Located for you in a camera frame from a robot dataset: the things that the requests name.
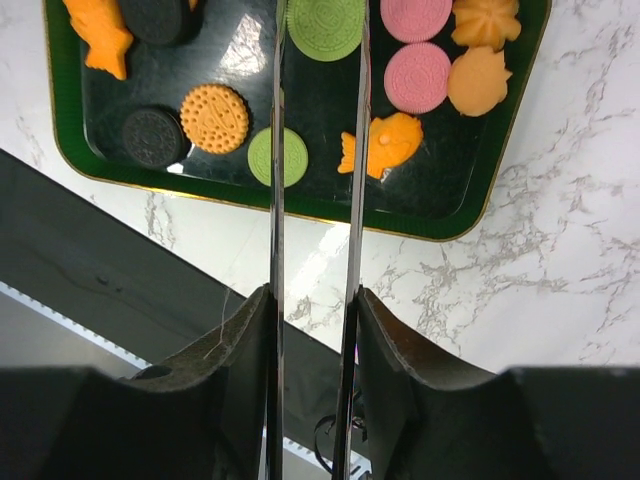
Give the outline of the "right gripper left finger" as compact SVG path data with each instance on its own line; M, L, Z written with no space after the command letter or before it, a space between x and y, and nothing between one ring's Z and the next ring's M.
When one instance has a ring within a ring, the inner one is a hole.
M5 479L254 479L269 291L129 379L92 367L1 372Z

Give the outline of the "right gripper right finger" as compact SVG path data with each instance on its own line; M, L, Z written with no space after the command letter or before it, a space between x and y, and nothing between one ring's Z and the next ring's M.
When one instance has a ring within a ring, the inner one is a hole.
M491 373L358 294L360 386L378 479L635 479L635 367Z

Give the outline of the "metal tongs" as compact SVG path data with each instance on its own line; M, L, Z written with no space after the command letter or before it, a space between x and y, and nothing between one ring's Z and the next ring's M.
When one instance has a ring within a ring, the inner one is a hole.
M267 319L271 321L267 381L266 477L283 477L284 416L284 71L285 11L287 3L276 7L273 98L271 110L270 186L270 279ZM349 255L341 344L340 385L336 409L333 479L351 477L351 437L357 352L361 250L368 144L371 120L370 6L364 3L360 44L357 121L355 129L355 170L352 178Z

